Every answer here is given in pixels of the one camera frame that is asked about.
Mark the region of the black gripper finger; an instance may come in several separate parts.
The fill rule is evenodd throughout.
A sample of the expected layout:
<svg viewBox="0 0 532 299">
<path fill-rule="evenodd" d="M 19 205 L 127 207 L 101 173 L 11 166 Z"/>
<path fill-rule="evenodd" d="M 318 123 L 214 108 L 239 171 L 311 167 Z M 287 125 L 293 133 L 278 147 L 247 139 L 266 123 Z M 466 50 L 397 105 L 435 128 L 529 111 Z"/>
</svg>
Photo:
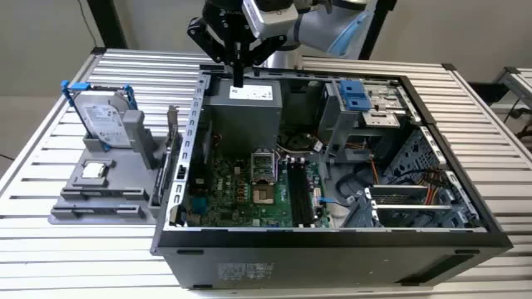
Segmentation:
<svg viewBox="0 0 532 299">
<path fill-rule="evenodd" d="M 286 43 L 287 36 L 274 36 L 262 42 L 253 50 L 245 49 L 241 55 L 241 64 L 238 71 L 238 86 L 245 86 L 245 69 L 253 67 L 254 65 L 261 65 L 267 58 L 274 54 L 277 50 Z"/>
<path fill-rule="evenodd" d="M 187 34 L 215 62 L 223 62 L 226 66 L 233 67 L 234 87 L 239 87 L 239 53 L 227 21 L 222 20 L 223 44 L 218 42 L 209 32 L 209 24 L 201 17 L 193 18 L 187 28 Z"/>
</svg>

